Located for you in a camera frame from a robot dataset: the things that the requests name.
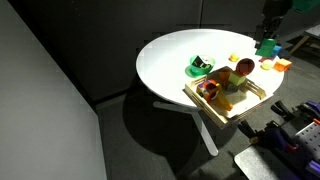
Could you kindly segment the grey rounded robot base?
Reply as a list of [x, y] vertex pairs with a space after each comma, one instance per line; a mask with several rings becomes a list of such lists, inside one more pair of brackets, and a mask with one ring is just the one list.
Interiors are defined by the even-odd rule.
[[299, 180], [271, 151], [249, 146], [234, 157], [249, 180]]

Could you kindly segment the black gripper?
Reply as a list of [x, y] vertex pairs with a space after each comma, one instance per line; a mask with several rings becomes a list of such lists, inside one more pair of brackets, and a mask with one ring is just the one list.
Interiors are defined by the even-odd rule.
[[292, 8], [292, 0], [266, 0], [262, 15], [263, 23], [256, 26], [254, 39], [262, 41], [266, 29], [276, 29], [280, 26], [284, 16]]

